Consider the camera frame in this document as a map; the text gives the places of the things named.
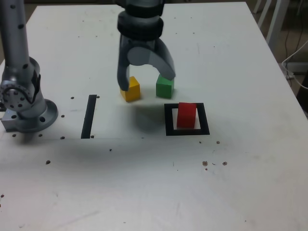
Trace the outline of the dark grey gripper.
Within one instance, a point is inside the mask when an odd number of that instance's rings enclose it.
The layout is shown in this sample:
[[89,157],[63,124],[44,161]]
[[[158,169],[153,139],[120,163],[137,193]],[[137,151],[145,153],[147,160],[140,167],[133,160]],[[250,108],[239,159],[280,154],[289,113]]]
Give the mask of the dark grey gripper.
[[161,39],[142,41],[120,36],[117,81],[123,91],[129,88],[129,65],[149,64],[168,80],[176,76],[171,54]]

